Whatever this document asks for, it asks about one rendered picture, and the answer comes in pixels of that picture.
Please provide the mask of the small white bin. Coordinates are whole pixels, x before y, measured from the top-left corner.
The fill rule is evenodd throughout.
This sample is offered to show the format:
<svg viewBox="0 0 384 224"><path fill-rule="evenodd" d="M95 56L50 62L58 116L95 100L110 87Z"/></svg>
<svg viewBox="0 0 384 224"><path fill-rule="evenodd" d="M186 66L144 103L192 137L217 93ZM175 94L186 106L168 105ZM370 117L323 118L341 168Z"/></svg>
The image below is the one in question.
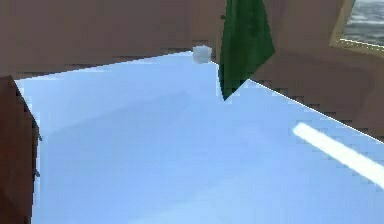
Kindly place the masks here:
<svg viewBox="0 0 384 224"><path fill-rule="evenodd" d="M194 46L192 48L193 59L196 63L209 63L212 57L212 49L206 45Z"/></svg>

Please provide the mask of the green room door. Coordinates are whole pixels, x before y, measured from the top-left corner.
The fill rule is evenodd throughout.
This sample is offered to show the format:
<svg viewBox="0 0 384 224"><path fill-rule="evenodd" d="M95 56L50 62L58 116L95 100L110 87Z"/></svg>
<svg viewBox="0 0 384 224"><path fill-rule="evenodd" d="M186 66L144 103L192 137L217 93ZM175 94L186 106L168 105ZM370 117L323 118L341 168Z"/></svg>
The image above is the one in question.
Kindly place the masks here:
<svg viewBox="0 0 384 224"><path fill-rule="evenodd" d="M263 0L227 0L218 77L227 100L275 53Z"/></svg>

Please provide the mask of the brown wooden cupboard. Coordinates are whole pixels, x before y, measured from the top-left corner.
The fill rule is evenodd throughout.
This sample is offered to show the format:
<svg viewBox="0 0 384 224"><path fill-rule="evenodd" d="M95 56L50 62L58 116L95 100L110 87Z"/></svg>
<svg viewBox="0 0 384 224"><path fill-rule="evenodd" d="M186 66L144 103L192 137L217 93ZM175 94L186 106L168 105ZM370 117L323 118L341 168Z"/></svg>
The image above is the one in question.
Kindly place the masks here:
<svg viewBox="0 0 384 224"><path fill-rule="evenodd" d="M31 224L38 140L15 80L0 77L0 224Z"/></svg>

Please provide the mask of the yellow framed window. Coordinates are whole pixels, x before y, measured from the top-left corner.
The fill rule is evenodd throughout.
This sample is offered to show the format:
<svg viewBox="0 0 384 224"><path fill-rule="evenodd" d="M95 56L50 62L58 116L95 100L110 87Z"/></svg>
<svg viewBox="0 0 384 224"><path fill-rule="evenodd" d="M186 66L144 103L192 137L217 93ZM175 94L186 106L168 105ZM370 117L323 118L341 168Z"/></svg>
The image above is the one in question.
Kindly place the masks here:
<svg viewBox="0 0 384 224"><path fill-rule="evenodd" d="M343 0L330 45L384 57L384 0Z"/></svg>

